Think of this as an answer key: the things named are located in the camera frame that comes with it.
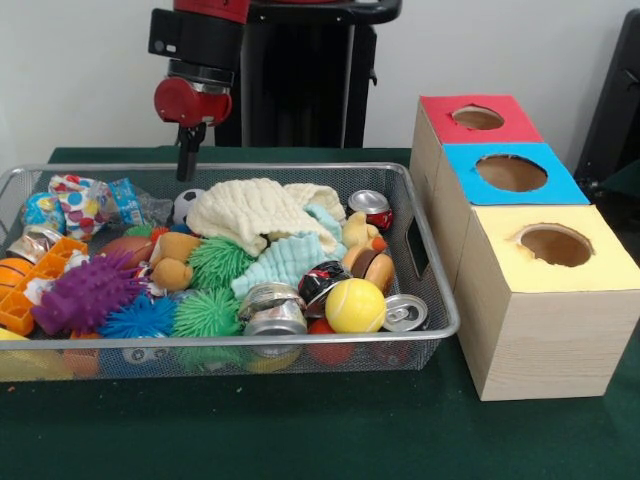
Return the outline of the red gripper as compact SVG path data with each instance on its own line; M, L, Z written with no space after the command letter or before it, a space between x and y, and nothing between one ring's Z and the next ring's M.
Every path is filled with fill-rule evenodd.
M154 108L166 123L177 123L180 147L176 178L180 182L193 179L201 143L207 126L217 126L231 114L233 101L226 91L212 93L204 84L181 77L167 77L156 87Z

